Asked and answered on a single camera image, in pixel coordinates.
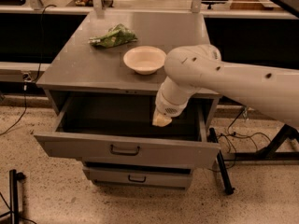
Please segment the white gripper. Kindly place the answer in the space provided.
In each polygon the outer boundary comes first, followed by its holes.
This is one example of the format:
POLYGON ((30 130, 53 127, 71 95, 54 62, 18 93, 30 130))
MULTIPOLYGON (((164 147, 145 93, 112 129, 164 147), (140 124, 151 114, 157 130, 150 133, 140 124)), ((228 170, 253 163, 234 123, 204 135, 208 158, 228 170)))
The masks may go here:
POLYGON ((167 77, 156 95, 152 125, 165 127, 170 124, 171 118, 178 117, 187 106, 189 99, 199 91, 199 88, 193 86, 180 86, 167 77))

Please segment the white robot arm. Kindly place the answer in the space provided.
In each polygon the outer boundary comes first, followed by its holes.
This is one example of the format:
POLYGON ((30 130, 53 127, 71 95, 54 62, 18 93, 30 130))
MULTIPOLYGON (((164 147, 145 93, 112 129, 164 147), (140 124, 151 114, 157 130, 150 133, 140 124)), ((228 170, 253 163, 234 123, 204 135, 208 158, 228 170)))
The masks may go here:
POLYGON ((172 49, 164 70, 166 79, 155 101, 155 126, 171 123, 193 95, 209 89, 299 129, 298 70, 226 63, 212 45, 172 49))

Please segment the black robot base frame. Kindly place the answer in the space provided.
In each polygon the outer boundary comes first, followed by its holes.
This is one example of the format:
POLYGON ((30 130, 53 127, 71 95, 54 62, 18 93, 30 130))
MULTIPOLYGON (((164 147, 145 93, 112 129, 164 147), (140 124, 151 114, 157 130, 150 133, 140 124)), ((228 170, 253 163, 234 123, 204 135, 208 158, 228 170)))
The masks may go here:
POLYGON ((299 143, 299 132, 293 127, 284 124, 268 146, 255 152, 235 153, 233 161, 299 161, 298 151, 279 152, 278 149, 287 140, 296 140, 299 143))

